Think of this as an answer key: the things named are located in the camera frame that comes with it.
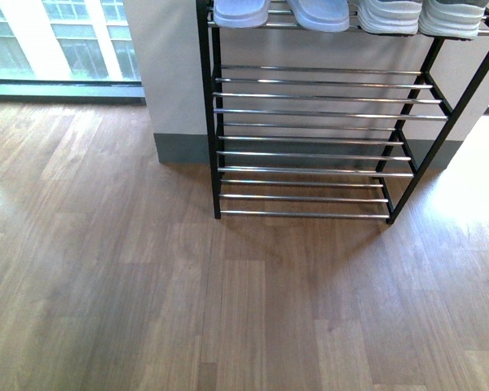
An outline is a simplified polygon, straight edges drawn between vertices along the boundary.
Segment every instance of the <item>baseboard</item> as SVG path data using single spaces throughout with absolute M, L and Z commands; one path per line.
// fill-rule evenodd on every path
M 208 163 L 208 143 L 206 136 L 203 134 L 154 134 L 156 141 L 157 155 L 161 163 Z M 408 140 L 417 163 L 421 163 L 427 151 L 431 148 L 433 141 L 430 140 Z M 456 154 L 461 141 L 446 141 L 437 156 L 434 158 L 430 168 L 445 169 L 453 156 Z M 362 151 L 356 146 L 338 145 L 338 144 L 279 144 L 279 143 L 242 143 L 242 142 L 227 142 L 227 150 L 246 150 L 251 152 L 296 152 L 296 153 L 315 153 L 315 154 L 335 154 L 335 155 L 372 155 L 378 156 L 381 154 L 379 147 L 371 147 Z M 269 157 L 264 158 L 265 162 L 275 165 L 343 165 L 338 160 L 316 160 L 311 158 L 279 158 Z M 251 165 L 251 158 L 227 158 L 229 165 Z M 352 161 L 349 166 L 357 166 L 369 168 L 375 165 L 376 161 L 366 162 L 363 160 Z M 406 163 L 392 162 L 389 167 L 405 167 Z

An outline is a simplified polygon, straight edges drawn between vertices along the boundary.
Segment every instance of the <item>gray sneaker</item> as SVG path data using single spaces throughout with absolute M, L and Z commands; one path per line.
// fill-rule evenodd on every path
M 350 0 L 360 26 L 372 34 L 413 35 L 418 31 L 422 0 Z
M 489 0 L 424 0 L 420 31 L 434 37 L 473 39 Z
M 258 27 L 268 19 L 270 0 L 214 0 L 214 22 L 230 29 Z
M 309 30 L 335 33 L 350 27 L 346 0 L 287 0 L 297 22 Z

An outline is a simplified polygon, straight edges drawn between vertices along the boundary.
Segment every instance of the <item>laminate flooring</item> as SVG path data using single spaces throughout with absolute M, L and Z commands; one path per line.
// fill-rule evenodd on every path
M 145 107 L 0 103 L 3 390 L 489 391 L 489 117 L 388 227 L 216 221 Z

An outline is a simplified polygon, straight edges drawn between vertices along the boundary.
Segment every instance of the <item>white shoe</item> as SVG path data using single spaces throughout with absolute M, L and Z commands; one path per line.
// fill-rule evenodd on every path
M 258 27 L 268 20 L 270 0 L 214 0 L 214 22 L 230 29 Z
M 413 35 L 418 32 L 422 0 L 351 0 L 360 26 L 371 34 Z
M 473 39 L 489 0 L 424 0 L 418 27 L 425 35 Z
M 287 0 L 297 22 L 309 30 L 336 33 L 350 27 L 346 0 Z

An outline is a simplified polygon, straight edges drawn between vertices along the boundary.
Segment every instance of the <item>shoe rack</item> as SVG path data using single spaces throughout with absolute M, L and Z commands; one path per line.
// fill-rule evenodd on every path
M 213 2 L 196 0 L 196 6 L 216 218 L 222 215 L 330 217 L 383 220 L 392 224 L 489 71 L 488 51 L 458 102 L 451 105 L 430 72 L 446 39 L 442 37 L 432 39 L 421 68 L 414 72 L 222 64 L 220 28 L 212 18 Z M 272 0 L 269 16 L 268 22 L 258 29 L 305 31 L 283 0 Z M 352 25 L 344 33 L 364 32 L 359 26 Z M 482 19 L 478 36 L 489 37 L 489 10 Z M 307 77 L 297 77 L 309 73 L 314 76 L 309 81 Z M 359 75 L 363 81 L 333 80 L 344 74 Z M 315 80 L 315 75 L 323 75 L 324 80 Z M 366 77 L 380 75 L 403 77 L 404 80 L 411 77 L 414 82 L 364 81 Z M 264 85 L 275 85 L 275 92 L 264 93 L 261 88 Z M 240 92 L 239 86 L 246 86 L 245 92 Z M 315 93 L 294 92 L 299 86 L 315 88 Z M 360 92 L 366 89 L 405 89 L 409 92 L 407 98 L 394 99 L 388 98 L 387 94 L 380 98 L 372 94 L 362 97 L 359 96 L 361 93 L 354 97 L 336 96 L 323 94 L 323 86 L 330 87 L 326 91 L 341 87 Z M 423 99 L 424 93 L 430 97 Z M 402 109 L 399 114 L 364 114 L 277 110 L 265 105 L 265 102 L 279 99 L 295 104 L 301 101 L 394 103 Z M 235 101 L 254 102 L 255 107 L 260 108 L 249 108 L 249 104 L 236 108 Z M 439 108 L 436 112 L 440 114 L 412 114 L 416 105 L 436 106 Z M 297 119 L 297 122 L 287 122 L 286 118 Z M 312 122 L 315 118 L 319 120 L 317 125 Z M 334 121 L 337 119 L 349 121 L 350 125 L 336 125 Z M 363 127 L 362 121 L 366 119 L 394 121 L 394 125 Z M 410 121 L 442 124 L 420 164 L 403 132 Z M 289 130 L 290 133 L 280 135 L 279 130 Z M 318 137 L 312 133 L 315 130 L 319 131 Z M 337 131 L 378 132 L 385 137 L 338 138 L 334 136 Z M 391 168 L 395 163 L 399 164 L 398 168 Z M 403 180 L 406 182 L 399 185 L 400 197 L 392 199 L 391 183 Z

